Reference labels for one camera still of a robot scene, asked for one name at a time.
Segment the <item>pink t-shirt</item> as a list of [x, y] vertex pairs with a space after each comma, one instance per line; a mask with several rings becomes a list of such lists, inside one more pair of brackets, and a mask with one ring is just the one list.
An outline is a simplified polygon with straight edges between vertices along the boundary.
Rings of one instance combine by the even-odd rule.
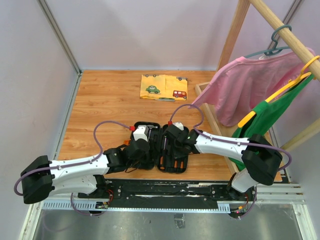
[[218, 121], [232, 127], [256, 105], [296, 79], [303, 66], [292, 51], [265, 59], [241, 56], [214, 74], [193, 105], [213, 105]]

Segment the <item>green tank top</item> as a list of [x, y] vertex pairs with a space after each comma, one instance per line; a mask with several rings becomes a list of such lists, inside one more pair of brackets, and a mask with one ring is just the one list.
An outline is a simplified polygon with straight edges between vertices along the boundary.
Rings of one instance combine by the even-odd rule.
[[255, 116], [243, 127], [237, 128], [232, 137], [250, 138], [254, 134], [264, 136], [313, 78], [312, 74], [304, 78], [299, 84], [291, 87], [282, 96], [270, 103], [260, 102], [253, 109]]

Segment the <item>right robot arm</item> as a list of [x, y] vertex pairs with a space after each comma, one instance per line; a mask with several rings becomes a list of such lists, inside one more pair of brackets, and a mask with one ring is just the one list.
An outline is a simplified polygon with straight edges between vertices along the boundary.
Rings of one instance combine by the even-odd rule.
[[232, 138], [198, 129], [183, 130], [174, 123], [164, 130], [163, 137], [174, 156], [214, 154], [244, 164], [244, 169], [230, 179], [226, 188], [227, 196], [232, 200], [240, 199], [248, 189], [258, 184], [271, 186], [283, 159], [278, 149], [259, 134]]

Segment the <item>black handled screwdriver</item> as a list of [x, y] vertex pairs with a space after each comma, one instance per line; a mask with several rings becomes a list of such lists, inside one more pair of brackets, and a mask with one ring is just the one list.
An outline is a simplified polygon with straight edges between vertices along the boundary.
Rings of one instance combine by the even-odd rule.
[[161, 157], [160, 157], [160, 161], [159, 161], [159, 165], [160, 165], [160, 169], [161, 170], [165, 169], [164, 156], [165, 156], [165, 153], [166, 153], [166, 145], [167, 145], [167, 138], [164, 137], [163, 146], [161, 147]]

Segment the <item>yellow car print cloth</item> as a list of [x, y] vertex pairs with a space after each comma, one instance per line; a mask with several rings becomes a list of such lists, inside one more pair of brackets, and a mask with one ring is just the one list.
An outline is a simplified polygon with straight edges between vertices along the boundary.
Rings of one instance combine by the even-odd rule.
[[188, 99], [188, 79], [167, 74], [143, 74], [140, 82], [141, 99], [168, 98], [175, 101]]

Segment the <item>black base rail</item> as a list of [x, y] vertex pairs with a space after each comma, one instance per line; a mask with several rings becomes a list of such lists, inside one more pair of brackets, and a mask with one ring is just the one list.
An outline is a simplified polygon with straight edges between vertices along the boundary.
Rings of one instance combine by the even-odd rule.
[[165, 213], [224, 213], [239, 218], [252, 203], [303, 205], [299, 184], [258, 185], [245, 193], [232, 192], [221, 181], [110, 179], [102, 190], [48, 197], [43, 210], [78, 210], [84, 214], [111, 211]]

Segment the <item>thin dark metal file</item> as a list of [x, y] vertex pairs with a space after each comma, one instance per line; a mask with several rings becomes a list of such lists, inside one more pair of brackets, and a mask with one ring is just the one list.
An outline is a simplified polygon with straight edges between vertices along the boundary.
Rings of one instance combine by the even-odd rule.
[[163, 101], [163, 102], [175, 102], [173, 98], [158, 98], [155, 99], [156, 101]]

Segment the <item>teal clothes hanger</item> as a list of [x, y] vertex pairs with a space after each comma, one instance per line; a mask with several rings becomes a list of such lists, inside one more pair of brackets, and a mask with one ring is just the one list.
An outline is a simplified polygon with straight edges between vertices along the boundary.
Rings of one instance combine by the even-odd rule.
[[248, 54], [246, 56], [244, 56], [246, 59], [257, 56], [257, 55], [261, 55], [264, 54], [267, 57], [271, 57], [271, 56], [275, 56], [279, 53], [281, 53], [283, 50], [288, 50], [290, 49], [289, 46], [280, 46], [278, 47], [278, 43], [279, 41], [276, 39], [276, 35], [279, 33], [280, 30], [282, 29], [289, 29], [290, 31], [292, 31], [292, 26], [289, 24], [284, 24], [280, 27], [278, 27], [276, 30], [274, 30], [274, 32], [271, 35], [271, 42], [273, 43], [273, 45], [271, 45], [268, 49], [265, 50], [261, 50], [261, 51], [257, 51], [251, 54]]

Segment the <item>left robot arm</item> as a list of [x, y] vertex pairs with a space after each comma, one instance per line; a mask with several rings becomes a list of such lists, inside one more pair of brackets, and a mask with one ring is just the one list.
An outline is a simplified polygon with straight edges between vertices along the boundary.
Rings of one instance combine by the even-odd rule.
[[101, 198], [107, 193], [107, 185], [97, 180], [98, 176], [123, 172], [144, 160], [149, 151], [150, 144], [138, 139], [73, 160], [49, 160], [47, 155], [39, 156], [20, 174], [23, 202], [35, 204], [49, 196], [69, 193]]

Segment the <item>black plastic tool case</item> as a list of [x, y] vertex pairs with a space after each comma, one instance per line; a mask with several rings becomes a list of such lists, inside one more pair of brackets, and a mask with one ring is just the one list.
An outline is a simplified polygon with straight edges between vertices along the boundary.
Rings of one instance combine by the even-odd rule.
[[127, 167], [151, 170], [157, 167], [163, 173], [182, 174], [188, 166], [192, 147], [187, 144], [190, 130], [180, 122], [161, 126], [155, 122], [138, 121], [138, 133], [145, 133], [149, 150], [141, 159], [130, 160]]

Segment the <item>wooden clothes rack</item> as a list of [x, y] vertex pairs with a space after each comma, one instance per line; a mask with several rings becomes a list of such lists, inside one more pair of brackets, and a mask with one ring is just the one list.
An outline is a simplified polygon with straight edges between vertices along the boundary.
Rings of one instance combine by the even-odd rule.
[[[304, 0], [289, 23], [295, 36], [307, 47], [320, 53], [320, 2]], [[231, 59], [265, 50], [273, 30], [258, 11], [250, 6], [239, 32]], [[320, 117], [320, 83], [310, 82], [275, 123], [273, 129], [280, 145], [285, 144]], [[320, 135], [317, 133], [292, 151], [289, 176], [302, 183], [320, 173]]]

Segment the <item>yellow clothes hanger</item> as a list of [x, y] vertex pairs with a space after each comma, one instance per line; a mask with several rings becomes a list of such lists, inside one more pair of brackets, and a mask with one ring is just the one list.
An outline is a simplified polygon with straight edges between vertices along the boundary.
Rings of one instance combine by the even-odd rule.
[[[320, 58], [319, 55], [313, 57], [309, 62], [307, 62], [303, 68], [300, 71], [300, 74], [298, 75], [298, 77], [295, 80], [289, 80], [288, 83], [283, 86], [282, 88], [280, 88], [279, 90], [277, 90], [276, 92], [274, 92], [272, 95], [270, 95], [264, 102], [266, 103], [270, 103], [273, 100], [275, 100], [276, 98], [278, 98], [279, 96], [282, 96], [285, 92], [287, 92], [289, 89], [293, 88], [294, 86], [296, 86], [297, 84], [299, 84], [303, 79], [309, 77], [312, 73], [310, 71], [305, 72], [306, 69], [309, 68], [309, 66], [315, 61], [318, 60]], [[251, 112], [249, 112], [238, 124], [237, 126], [239, 128], [242, 128], [245, 124], [247, 124], [257, 113], [252, 110]]]

